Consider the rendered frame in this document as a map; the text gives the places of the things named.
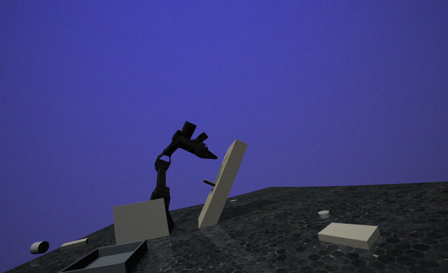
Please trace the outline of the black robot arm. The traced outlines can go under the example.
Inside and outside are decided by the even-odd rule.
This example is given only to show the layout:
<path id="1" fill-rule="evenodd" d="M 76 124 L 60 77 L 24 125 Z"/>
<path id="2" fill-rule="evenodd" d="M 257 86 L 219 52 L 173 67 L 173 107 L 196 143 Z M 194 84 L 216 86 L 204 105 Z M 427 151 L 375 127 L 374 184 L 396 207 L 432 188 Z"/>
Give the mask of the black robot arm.
<path id="1" fill-rule="evenodd" d="M 170 162 L 164 161 L 159 159 L 160 157 L 163 157 L 163 155 L 167 157 L 171 157 L 171 155 L 174 153 L 175 150 L 178 148 L 182 148 L 185 150 L 186 145 L 189 143 L 189 140 L 191 139 L 194 130 L 196 126 L 193 123 L 190 123 L 188 121 L 185 121 L 185 124 L 182 128 L 182 131 L 177 130 L 176 133 L 174 133 L 172 137 L 172 143 L 168 145 L 166 149 L 164 149 L 163 153 L 160 154 L 155 162 L 155 169 L 157 171 L 157 183 L 156 188 L 152 193 L 152 196 L 150 197 L 150 200 L 156 200 L 164 198 L 165 203 L 167 207 L 170 206 L 170 188 L 165 186 L 165 172 L 169 168 L 171 164 Z M 203 142 L 206 140 L 208 136 L 205 134 L 205 132 L 202 132 L 196 139 L 193 139 L 194 142 L 197 144 Z"/>

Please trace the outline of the beige flat panel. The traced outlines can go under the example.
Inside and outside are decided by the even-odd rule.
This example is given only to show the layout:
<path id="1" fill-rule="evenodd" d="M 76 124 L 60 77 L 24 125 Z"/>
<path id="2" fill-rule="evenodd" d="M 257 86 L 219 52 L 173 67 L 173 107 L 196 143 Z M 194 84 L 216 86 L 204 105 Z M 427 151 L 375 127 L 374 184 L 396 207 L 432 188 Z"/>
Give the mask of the beige flat panel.
<path id="1" fill-rule="evenodd" d="M 201 214 L 198 217 L 198 228 L 205 228 L 218 223 L 247 146 L 246 143 L 236 139 L 228 148 L 215 178 L 214 183 L 216 185 L 213 193 L 209 193 Z"/>

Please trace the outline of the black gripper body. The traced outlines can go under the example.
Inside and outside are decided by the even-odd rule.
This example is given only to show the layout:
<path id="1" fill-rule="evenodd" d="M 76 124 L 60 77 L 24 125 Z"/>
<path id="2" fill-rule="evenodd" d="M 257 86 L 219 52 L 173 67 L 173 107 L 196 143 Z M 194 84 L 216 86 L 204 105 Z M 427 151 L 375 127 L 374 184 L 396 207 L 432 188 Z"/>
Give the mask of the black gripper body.
<path id="1" fill-rule="evenodd" d="M 204 144 L 203 142 L 197 144 L 196 142 L 194 142 L 194 140 L 189 140 L 189 143 L 186 145 L 185 150 L 201 158 L 206 148 L 205 146 L 206 144 Z"/>

